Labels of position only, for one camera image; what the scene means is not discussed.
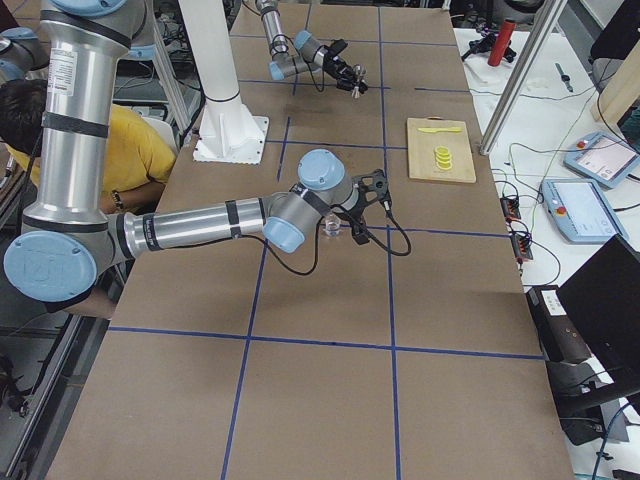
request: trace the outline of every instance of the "white tabletop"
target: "white tabletop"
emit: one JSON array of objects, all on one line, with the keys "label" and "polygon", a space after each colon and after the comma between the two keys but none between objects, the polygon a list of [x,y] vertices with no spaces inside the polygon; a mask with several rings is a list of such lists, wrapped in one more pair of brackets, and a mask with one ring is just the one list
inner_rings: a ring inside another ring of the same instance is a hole
[{"label": "white tabletop", "polygon": [[[456,29],[455,34],[461,53],[469,49],[470,41],[480,38],[477,32],[470,29]],[[521,53],[527,37],[527,32],[514,32],[511,48]],[[500,97],[496,94],[503,91],[515,66],[515,62],[509,64],[503,61],[498,67],[490,67],[487,64],[488,55],[489,53],[471,55],[464,62],[467,81],[483,131],[498,104]],[[556,63],[559,63],[563,71],[571,77],[573,93],[569,92],[560,80]],[[547,98],[529,98],[525,95]],[[491,151],[491,166],[496,169],[495,180],[506,180],[516,185],[520,195],[535,197],[535,190],[544,178],[579,178],[563,166],[563,153],[536,153],[516,144],[523,144],[539,151],[552,151],[571,148],[578,139],[589,133],[608,131],[606,125],[596,122],[590,113],[596,99],[593,82],[568,40],[558,33],[552,34],[532,66],[521,98],[518,99]],[[640,168],[636,168],[633,173],[640,176]],[[518,180],[527,183],[534,190]],[[504,183],[497,183],[496,187],[498,192],[502,192],[504,188],[507,195],[515,193],[510,185]],[[614,208],[634,205],[640,202],[640,183],[625,179],[615,189],[607,190],[605,196]],[[523,222],[532,229],[533,240],[553,252],[561,265],[558,273],[558,262],[543,248],[534,245],[534,260],[523,265],[523,285],[551,281],[561,285],[600,246],[569,243],[559,233],[544,205],[536,207],[536,202],[531,197],[521,198],[520,201]],[[629,234],[629,243],[636,250],[640,250],[640,208],[619,212],[618,218]],[[596,372],[602,370],[595,359],[593,368]],[[640,419],[630,410],[626,409],[625,415],[631,422],[638,423]],[[607,443],[605,451],[613,455],[614,460],[603,460],[598,475],[611,478],[613,469],[640,472],[640,428],[629,427],[628,433],[630,443]],[[567,441],[576,473],[592,473],[596,460],[595,452],[600,448],[600,444],[600,440],[596,440],[575,447]]]}]

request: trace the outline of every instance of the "hand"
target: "hand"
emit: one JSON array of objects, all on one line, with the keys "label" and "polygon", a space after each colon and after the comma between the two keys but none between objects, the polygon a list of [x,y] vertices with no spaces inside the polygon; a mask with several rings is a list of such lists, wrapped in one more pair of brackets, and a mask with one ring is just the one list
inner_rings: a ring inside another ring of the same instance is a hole
[{"label": "hand", "polygon": [[102,194],[100,197],[100,210],[105,215],[116,213],[116,204],[113,202],[113,198],[108,193]]}]

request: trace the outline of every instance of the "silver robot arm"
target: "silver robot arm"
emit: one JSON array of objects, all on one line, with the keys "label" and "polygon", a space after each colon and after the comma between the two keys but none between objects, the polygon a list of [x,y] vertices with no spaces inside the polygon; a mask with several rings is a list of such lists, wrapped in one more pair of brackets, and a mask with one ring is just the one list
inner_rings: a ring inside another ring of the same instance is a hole
[{"label": "silver robot arm", "polygon": [[4,257],[9,281],[29,297],[73,300],[126,258],[252,232],[293,252],[332,208],[358,241],[362,211],[376,200],[367,194],[375,190],[390,206],[382,172],[351,178],[332,153],[314,150],[300,161],[300,182],[287,193],[192,211],[105,216],[98,204],[116,63],[145,38],[150,12],[144,0],[43,1],[52,43],[40,187],[23,213],[24,233]]},{"label": "silver robot arm", "polygon": [[0,83],[19,78],[44,78],[49,55],[32,30],[10,28],[0,33]]},{"label": "silver robot arm", "polygon": [[269,42],[269,71],[274,80],[283,80],[307,71],[324,71],[336,80],[338,89],[350,91],[353,98],[367,91],[365,68],[357,64],[351,67],[339,55],[347,48],[347,42],[336,40],[326,46],[311,33],[302,30],[293,41],[296,53],[291,55],[288,38],[280,23],[278,0],[256,0],[256,8]]}]

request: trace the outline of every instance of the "yellow shirt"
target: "yellow shirt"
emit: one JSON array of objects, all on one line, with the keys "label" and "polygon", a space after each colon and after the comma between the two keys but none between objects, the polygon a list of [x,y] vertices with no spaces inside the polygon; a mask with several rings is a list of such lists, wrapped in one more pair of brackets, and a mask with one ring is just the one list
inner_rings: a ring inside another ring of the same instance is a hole
[{"label": "yellow shirt", "polygon": [[[7,146],[26,171],[29,155]],[[158,133],[140,115],[113,105],[104,162],[102,194],[125,192],[148,183],[150,179],[167,183],[176,160],[174,153]],[[40,185],[40,167],[33,166],[31,180]]]}]

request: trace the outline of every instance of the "small glass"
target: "small glass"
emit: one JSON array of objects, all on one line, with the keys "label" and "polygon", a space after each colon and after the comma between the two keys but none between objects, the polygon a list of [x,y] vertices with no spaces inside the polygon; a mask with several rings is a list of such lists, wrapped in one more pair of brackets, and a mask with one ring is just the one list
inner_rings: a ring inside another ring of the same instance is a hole
[{"label": "small glass", "polygon": [[335,213],[330,213],[324,217],[324,233],[329,237],[340,234],[340,218]]}]

